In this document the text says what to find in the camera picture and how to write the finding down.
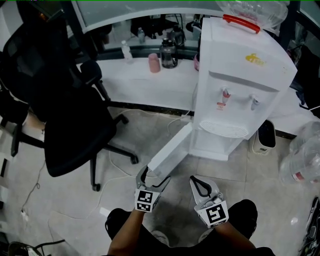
pink tumbler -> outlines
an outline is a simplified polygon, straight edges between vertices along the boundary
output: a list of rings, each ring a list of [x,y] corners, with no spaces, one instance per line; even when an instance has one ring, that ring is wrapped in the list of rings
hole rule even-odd
[[[160,62],[156,53],[151,53],[148,56],[149,68],[152,73],[158,73],[160,71]]]

caster wheel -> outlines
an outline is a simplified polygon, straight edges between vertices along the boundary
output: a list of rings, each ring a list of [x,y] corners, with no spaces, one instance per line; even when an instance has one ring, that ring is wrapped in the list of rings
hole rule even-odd
[[[99,192],[99,191],[100,191],[100,188],[101,188],[101,187],[100,187],[100,184],[95,184],[95,185],[92,186],[92,190],[93,190],[93,191],[96,191],[96,192]]]
[[[126,118],[125,116],[122,118],[122,123],[125,125],[127,123],[129,123],[129,119]]]
[[[139,163],[139,159],[138,159],[138,157],[136,155],[131,157],[130,161],[131,161],[131,164],[133,164],[133,165]]]

shoe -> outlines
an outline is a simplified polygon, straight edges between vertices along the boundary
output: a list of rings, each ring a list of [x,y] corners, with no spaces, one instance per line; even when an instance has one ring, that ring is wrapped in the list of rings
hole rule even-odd
[[[212,230],[214,230],[214,229],[213,229],[213,228],[210,228],[210,229],[204,231],[204,232],[202,233],[202,235],[200,235],[200,237],[199,237],[199,239],[198,239],[198,243],[200,243],[203,239],[205,239],[205,238],[211,233]]]
[[[168,237],[162,233],[161,231],[159,230],[154,230],[151,232],[151,234],[156,238],[158,239],[161,243],[165,244],[166,246],[169,246],[169,239]]]

open cabinet door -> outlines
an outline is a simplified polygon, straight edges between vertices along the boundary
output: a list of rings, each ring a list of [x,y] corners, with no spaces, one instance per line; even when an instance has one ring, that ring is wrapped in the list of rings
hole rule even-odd
[[[189,154],[192,123],[185,125],[150,161],[148,167],[160,179],[171,171]]]

white trash bin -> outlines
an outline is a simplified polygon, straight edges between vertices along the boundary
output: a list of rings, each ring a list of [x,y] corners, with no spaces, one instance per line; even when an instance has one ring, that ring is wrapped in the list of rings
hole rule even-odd
[[[266,156],[275,147],[275,126],[271,121],[265,120],[256,133],[249,139],[249,150],[254,154]]]

